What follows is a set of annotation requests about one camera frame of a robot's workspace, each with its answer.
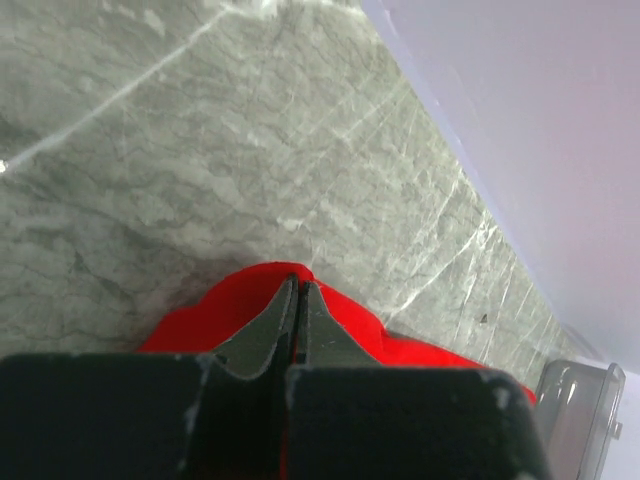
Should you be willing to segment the clear plastic storage bin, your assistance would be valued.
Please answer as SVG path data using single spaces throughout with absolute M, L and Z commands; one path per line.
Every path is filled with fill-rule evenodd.
M 569 360 L 546 364 L 535 418 L 555 479 L 597 480 L 610 442 L 620 436 L 618 407 L 626 376 L 619 365 Z

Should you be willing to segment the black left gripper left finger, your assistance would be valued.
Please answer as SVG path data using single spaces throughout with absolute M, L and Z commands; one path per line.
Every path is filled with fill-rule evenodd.
M 206 353 L 1 362 L 5 479 L 275 479 L 299 282 Z

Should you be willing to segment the red t shirt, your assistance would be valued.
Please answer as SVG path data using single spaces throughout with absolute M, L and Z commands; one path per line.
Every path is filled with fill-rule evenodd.
M 286 374 L 296 361 L 300 330 L 300 309 L 307 283 L 320 287 L 330 315 L 376 361 L 391 367 L 487 368 L 446 349 L 390 333 L 365 307 L 329 285 L 317 280 L 297 263 L 271 262 L 244 268 L 215 286 L 195 305 L 166 315 L 141 346 L 141 353 L 206 353 L 228 340 L 255 318 L 269 303 L 288 276 L 299 282 L 297 321 L 293 332 L 292 356 L 284 374 L 283 420 L 280 473 L 286 476 L 287 404 Z

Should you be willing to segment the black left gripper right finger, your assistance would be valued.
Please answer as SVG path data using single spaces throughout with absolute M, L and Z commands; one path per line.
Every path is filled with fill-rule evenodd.
M 486 368 L 380 364 L 307 283 L 286 374 L 290 479 L 548 479 L 530 399 Z

